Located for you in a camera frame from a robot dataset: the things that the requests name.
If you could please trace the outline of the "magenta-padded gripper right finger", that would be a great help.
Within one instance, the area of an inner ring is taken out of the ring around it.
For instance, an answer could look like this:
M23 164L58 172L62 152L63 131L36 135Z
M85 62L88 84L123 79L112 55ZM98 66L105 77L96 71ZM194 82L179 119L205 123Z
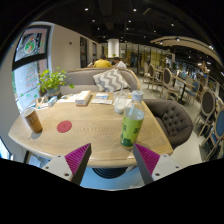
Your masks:
M145 185L181 169L168 154L159 155L139 144L133 145L133 154Z

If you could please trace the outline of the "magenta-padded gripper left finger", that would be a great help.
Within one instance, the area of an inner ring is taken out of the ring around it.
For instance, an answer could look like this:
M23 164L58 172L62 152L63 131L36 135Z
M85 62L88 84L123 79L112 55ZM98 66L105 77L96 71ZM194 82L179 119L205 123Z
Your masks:
M88 143L67 155L55 156L43 167L43 170L79 185L91 153L91 144Z

